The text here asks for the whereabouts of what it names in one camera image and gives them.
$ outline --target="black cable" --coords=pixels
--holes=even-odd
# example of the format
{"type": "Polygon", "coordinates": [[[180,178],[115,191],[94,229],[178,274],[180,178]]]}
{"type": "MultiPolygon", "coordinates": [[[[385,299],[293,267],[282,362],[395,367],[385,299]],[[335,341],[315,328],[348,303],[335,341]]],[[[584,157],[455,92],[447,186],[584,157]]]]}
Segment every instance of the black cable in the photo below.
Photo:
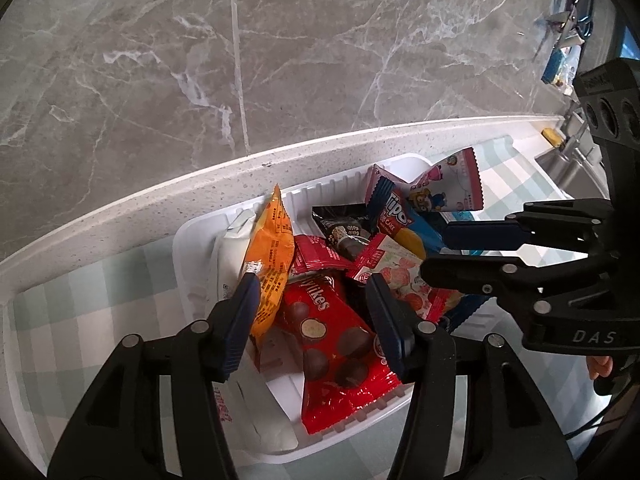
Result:
{"type": "Polygon", "coordinates": [[[636,383],[633,381],[629,381],[628,384],[624,388],[622,388],[622,390],[620,390],[620,393],[618,394],[618,396],[615,399],[613,399],[607,406],[605,406],[604,409],[600,411],[600,413],[594,416],[589,422],[586,422],[585,424],[581,425],[580,428],[578,428],[577,430],[573,430],[570,433],[567,433],[564,436],[565,439],[571,440],[572,438],[575,438],[579,434],[599,426],[599,424],[593,425],[593,423],[599,418],[602,418],[603,416],[607,415],[607,413],[609,413],[609,410],[613,408],[620,401],[620,399],[622,399],[622,397],[626,395],[626,393],[631,389],[631,387],[634,384],[636,383]]]}

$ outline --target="metal bolt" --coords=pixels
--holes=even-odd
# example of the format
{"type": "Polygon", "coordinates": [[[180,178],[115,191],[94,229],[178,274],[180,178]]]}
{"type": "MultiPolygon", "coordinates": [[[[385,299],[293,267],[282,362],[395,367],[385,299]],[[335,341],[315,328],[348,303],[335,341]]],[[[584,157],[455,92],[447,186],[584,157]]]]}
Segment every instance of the metal bolt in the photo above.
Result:
{"type": "Polygon", "coordinates": [[[202,334],[207,330],[209,330],[209,323],[204,321],[204,319],[199,319],[191,323],[191,331],[195,332],[196,334],[202,334]]]}
{"type": "Polygon", "coordinates": [[[140,336],[137,334],[129,334],[122,339],[122,346],[125,348],[133,348],[140,342],[140,336]]]}
{"type": "Polygon", "coordinates": [[[551,303],[545,300],[536,301],[536,303],[533,304],[533,310],[538,314],[548,314],[551,312],[551,303]]]}
{"type": "Polygon", "coordinates": [[[436,326],[431,321],[421,321],[418,323],[418,330],[423,334],[433,334],[436,326]]]}
{"type": "Polygon", "coordinates": [[[502,266],[502,272],[506,274],[514,274],[517,272],[517,270],[518,270],[518,267],[513,264],[504,264],[502,266]]]}
{"type": "Polygon", "coordinates": [[[486,339],[491,346],[496,348],[502,348],[504,346],[504,338],[500,334],[489,334],[486,339]]]}

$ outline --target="red snack package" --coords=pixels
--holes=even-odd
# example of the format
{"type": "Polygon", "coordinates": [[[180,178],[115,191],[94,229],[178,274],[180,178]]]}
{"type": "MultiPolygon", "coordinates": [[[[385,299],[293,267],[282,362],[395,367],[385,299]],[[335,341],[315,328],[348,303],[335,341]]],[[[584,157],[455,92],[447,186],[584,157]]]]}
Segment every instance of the red snack package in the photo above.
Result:
{"type": "Polygon", "coordinates": [[[379,272],[398,300],[409,303],[422,319],[437,322],[444,311],[450,310],[447,300],[453,299],[455,291],[427,285],[420,277],[421,263],[411,251],[378,233],[359,254],[356,269],[347,272],[347,277],[366,283],[369,276],[379,272]]]}
{"type": "Polygon", "coordinates": [[[289,283],[277,323],[302,345],[302,423],[309,434],[344,420],[400,384],[377,336],[324,276],[289,283]]]}
{"type": "Polygon", "coordinates": [[[293,240],[296,243],[296,251],[289,270],[290,280],[304,278],[305,274],[318,270],[353,269],[353,262],[335,252],[322,237],[296,235],[293,240]]]}

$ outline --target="black snack package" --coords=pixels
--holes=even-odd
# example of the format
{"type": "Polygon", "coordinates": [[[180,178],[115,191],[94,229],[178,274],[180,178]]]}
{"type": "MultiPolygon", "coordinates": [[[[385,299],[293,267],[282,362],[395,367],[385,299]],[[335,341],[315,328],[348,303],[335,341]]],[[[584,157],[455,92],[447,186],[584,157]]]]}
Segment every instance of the black snack package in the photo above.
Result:
{"type": "Polygon", "coordinates": [[[369,243],[371,223],[364,204],[315,206],[311,214],[340,256],[354,262],[369,243]]]}

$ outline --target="white plastic basket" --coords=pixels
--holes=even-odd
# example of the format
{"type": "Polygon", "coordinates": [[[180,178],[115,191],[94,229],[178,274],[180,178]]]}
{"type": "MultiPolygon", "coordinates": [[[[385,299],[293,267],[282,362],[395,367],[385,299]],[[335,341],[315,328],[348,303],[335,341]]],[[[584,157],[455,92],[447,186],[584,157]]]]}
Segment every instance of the white plastic basket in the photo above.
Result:
{"type": "MultiPolygon", "coordinates": [[[[426,158],[414,154],[395,156],[378,164],[408,182],[430,167],[426,158]]],[[[311,218],[312,206],[362,202],[369,168],[363,166],[283,189],[282,200],[291,218],[294,234],[321,235],[311,218]]],[[[247,200],[191,219],[178,229],[174,238],[173,258],[180,301],[187,320],[204,315],[209,260],[215,238],[226,230],[242,210],[251,208],[259,214],[266,200],[267,197],[247,200]]],[[[265,374],[265,380],[291,420],[299,444],[295,450],[276,453],[245,450],[259,462],[285,463],[320,451],[372,426],[411,399],[412,387],[399,386],[347,420],[322,433],[309,435],[300,421],[304,377],[300,366],[295,364],[299,361],[295,350],[290,348],[286,339],[279,330],[268,332],[264,352],[279,356],[282,364],[280,369],[270,369],[265,374]]]]}

